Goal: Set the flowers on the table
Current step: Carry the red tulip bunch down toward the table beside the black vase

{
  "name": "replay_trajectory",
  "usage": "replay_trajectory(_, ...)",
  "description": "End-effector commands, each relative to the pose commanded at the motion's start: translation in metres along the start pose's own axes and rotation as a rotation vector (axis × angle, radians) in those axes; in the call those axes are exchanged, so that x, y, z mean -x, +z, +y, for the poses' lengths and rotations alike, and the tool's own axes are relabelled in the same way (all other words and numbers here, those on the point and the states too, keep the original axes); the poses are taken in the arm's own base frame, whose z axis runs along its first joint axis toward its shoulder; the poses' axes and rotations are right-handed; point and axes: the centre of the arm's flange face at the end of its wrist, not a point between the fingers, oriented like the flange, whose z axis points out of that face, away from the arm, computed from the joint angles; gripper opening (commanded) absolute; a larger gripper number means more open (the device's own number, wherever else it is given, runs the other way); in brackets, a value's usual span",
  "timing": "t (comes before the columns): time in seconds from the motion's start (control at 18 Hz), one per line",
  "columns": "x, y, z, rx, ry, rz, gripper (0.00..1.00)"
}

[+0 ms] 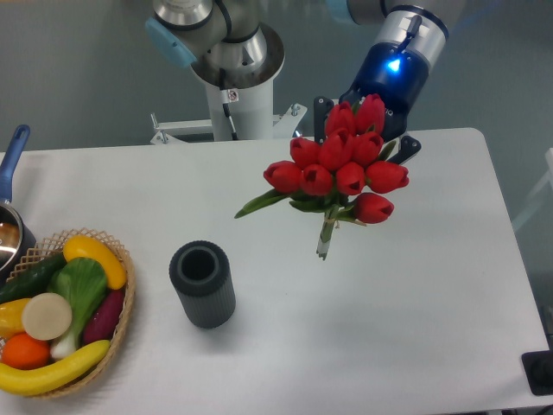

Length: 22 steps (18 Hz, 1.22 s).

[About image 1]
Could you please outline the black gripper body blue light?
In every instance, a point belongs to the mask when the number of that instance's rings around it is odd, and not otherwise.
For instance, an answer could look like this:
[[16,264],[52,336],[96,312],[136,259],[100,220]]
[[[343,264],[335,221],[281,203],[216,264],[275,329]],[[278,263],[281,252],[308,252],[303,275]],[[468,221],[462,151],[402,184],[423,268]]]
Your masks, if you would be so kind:
[[373,45],[353,83],[339,102],[354,104],[369,94],[378,94],[385,104],[383,139],[388,142],[407,130],[407,117],[429,77],[426,60],[398,45]]

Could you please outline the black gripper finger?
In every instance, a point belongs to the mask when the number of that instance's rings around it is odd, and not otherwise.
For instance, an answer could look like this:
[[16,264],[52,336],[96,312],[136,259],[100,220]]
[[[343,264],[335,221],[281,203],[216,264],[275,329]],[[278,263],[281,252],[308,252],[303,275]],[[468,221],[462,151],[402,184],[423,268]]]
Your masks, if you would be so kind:
[[399,140],[398,151],[394,156],[388,159],[388,162],[397,165],[403,165],[421,150],[422,145],[419,140],[410,135],[404,135]]
[[327,116],[334,108],[334,102],[324,96],[314,98],[314,139],[318,144],[323,144],[326,140],[325,125]]

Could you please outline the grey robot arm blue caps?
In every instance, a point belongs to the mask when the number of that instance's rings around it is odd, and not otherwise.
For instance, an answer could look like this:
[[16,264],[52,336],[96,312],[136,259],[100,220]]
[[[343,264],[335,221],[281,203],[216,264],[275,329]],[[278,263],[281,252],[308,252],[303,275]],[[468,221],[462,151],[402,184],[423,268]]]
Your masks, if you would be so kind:
[[[421,148],[406,134],[407,118],[458,16],[441,1],[331,1],[341,22],[381,22],[381,29],[341,100],[376,93],[385,103],[384,140],[398,145],[394,163]],[[167,61],[191,67],[204,84],[210,118],[155,124],[155,142],[210,131],[218,141],[288,138],[306,113],[292,105],[273,112],[273,81],[284,63],[279,35],[262,23],[256,1],[156,1],[145,24]]]

